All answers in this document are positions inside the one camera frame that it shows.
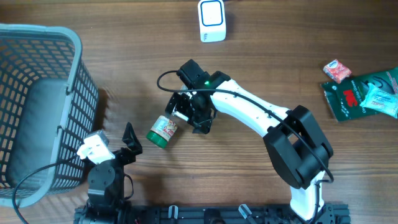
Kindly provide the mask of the teal wipes packet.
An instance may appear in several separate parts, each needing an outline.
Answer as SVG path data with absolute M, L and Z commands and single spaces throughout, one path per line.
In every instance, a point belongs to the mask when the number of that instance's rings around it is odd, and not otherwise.
M 397 95 L 385 92 L 372 83 L 368 83 L 368 87 L 369 90 L 360 106 L 397 119 Z

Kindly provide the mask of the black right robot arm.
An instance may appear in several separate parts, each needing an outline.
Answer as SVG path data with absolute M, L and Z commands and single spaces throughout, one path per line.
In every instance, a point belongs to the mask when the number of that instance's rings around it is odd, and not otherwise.
M 317 223 L 324 202 L 322 184 L 334 181 L 328 168 L 333 149 L 310 110 L 273 105 L 246 91 L 227 74 L 210 75 L 192 59 L 175 74 L 183 83 L 172 90 L 166 113 L 185 120 L 194 133 L 208 134 L 217 113 L 228 114 L 263 139 L 274 170 L 290 186 L 290 207 Z

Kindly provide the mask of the small red orange packet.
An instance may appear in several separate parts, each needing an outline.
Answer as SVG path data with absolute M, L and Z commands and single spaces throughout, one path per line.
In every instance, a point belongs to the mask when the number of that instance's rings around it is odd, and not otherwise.
M 337 59 L 326 64 L 323 67 L 323 71 L 338 84 L 352 74 L 352 71 Z

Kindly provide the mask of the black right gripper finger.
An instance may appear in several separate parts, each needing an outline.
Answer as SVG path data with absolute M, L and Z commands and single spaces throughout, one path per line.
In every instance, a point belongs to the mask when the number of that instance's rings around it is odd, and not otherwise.
M 193 133 L 196 134 L 208 134 L 210 132 L 212 125 L 212 120 L 208 119 L 205 121 L 201 121 L 199 123 L 193 123 Z
M 178 118 L 189 118 L 190 97 L 184 93 L 174 93 L 167 103 L 165 112 Z

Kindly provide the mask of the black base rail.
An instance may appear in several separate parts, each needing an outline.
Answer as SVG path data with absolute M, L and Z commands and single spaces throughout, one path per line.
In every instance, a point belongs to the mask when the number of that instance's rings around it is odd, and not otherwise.
M 178 207 L 177 214 L 171 215 L 169 207 L 136 206 L 133 208 L 131 223 L 168 224 L 168 223 L 211 223 L 220 218 L 225 223 L 245 224 L 282 224 L 304 223 L 288 204 L 249 206 L 249 215 L 232 207 Z M 319 224 L 350 224 L 349 208 L 345 204 L 326 203 L 317 214 Z

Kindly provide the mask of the grey plastic lattice basket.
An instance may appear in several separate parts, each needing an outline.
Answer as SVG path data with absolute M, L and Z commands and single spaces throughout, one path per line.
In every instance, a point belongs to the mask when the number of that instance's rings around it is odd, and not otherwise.
M 66 27 L 1 25 L 1 205 L 28 207 L 83 182 L 76 157 L 98 88 Z

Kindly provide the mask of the green lid jar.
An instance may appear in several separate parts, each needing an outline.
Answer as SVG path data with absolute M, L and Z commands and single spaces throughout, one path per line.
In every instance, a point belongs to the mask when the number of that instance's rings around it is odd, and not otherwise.
M 160 115 L 147 133 L 146 138 L 156 146 L 164 149 L 175 134 L 177 128 L 178 126 L 175 122 Z

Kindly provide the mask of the white barcode scanner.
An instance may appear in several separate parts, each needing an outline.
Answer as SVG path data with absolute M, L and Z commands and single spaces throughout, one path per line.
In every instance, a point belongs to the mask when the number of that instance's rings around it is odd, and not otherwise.
M 221 42 L 226 38 L 226 18 L 223 0 L 201 0 L 198 3 L 200 40 Z

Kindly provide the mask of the green glove package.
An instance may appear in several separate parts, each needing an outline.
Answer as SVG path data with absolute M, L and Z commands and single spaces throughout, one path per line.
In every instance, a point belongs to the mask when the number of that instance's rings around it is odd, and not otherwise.
M 337 121 L 347 121 L 378 114 L 376 110 L 360 106 L 372 83 L 390 94 L 397 93 L 397 68 L 349 77 L 340 84 L 326 82 L 321 84 L 325 98 Z

